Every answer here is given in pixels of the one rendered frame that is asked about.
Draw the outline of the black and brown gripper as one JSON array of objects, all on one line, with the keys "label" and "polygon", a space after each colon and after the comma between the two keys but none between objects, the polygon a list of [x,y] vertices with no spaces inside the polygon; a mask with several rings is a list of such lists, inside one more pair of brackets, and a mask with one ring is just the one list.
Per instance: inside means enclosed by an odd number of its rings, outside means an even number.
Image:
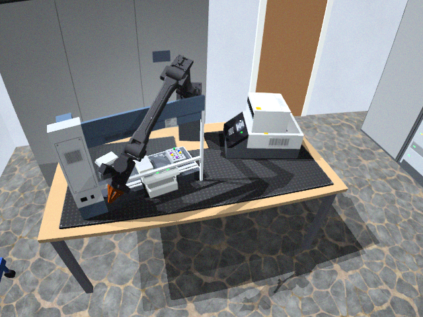
[{"label": "black and brown gripper", "polygon": [[[125,182],[123,185],[117,184],[112,179],[108,178],[106,182],[108,183],[108,203],[112,203],[115,201],[118,197],[120,197],[122,194],[128,194],[130,189],[126,183],[128,181],[128,178],[130,177],[130,173],[128,174]],[[117,186],[117,187],[116,187]],[[114,196],[112,197],[113,193],[115,192]]]}]

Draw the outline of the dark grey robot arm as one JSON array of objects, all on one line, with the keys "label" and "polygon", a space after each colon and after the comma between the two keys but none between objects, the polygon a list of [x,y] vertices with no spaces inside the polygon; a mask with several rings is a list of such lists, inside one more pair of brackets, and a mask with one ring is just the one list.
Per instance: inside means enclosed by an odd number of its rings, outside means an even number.
[{"label": "dark grey robot arm", "polygon": [[[141,162],[141,160],[144,159],[147,152],[145,149],[147,148],[146,145],[149,141],[149,136],[175,90],[176,93],[180,95],[180,99],[199,95],[198,87],[193,87],[190,82],[190,68],[193,62],[193,60],[178,54],[171,65],[167,65],[164,68],[160,76],[160,79],[164,81],[163,85],[150,109],[145,115],[141,125],[127,142],[120,157],[114,161],[114,167],[104,163],[101,164],[98,170],[101,180],[110,178],[117,184],[124,184],[128,176],[126,173],[132,173],[136,164],[133,160]],[[136,141],[139,142],[136,143]]]}]

